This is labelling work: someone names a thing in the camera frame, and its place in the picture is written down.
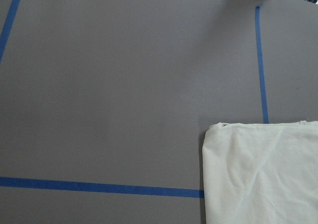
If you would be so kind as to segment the pale yellow printed t-shirt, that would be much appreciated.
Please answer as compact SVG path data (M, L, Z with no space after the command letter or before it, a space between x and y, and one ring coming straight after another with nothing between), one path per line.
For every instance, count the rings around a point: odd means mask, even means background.
M316 121L217 123L202 156L207 223L317 223Z

